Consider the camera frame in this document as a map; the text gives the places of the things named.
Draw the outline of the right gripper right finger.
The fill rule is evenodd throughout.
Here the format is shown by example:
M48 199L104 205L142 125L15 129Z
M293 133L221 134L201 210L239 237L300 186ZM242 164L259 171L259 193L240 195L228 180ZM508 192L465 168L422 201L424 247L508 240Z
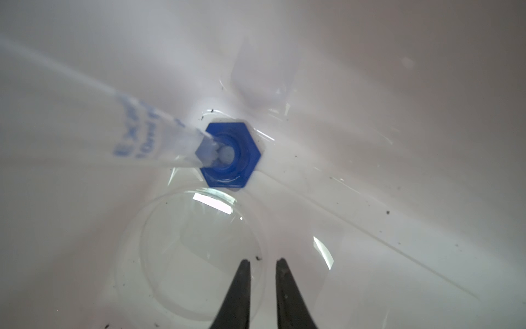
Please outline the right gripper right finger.
M278 328L317 329L285 259L276 263L275 287Z

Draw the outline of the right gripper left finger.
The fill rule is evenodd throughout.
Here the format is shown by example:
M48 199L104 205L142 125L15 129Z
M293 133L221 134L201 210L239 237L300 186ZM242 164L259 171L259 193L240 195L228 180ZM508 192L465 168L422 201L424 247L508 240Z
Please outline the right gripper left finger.
M240 262L210 329L249 328L251 309L251 264Z

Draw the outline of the clear glass petri dish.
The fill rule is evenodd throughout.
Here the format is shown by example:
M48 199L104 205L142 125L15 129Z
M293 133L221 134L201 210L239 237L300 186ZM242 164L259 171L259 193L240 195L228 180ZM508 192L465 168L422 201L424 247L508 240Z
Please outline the clear glass petri dish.
M137 328L207 328L241 261L251 265L251 316L262 304L267 246L260 207L211 188L150 201L126 227L116 252L119 304Z

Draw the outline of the blue base measuring cylinder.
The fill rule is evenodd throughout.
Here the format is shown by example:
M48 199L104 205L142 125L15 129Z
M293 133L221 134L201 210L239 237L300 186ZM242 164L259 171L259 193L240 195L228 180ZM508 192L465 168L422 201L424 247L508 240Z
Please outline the blue base measuring cylinder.
M199 169L243 188L261 158L241 121L206 130L1 38L1 161Z

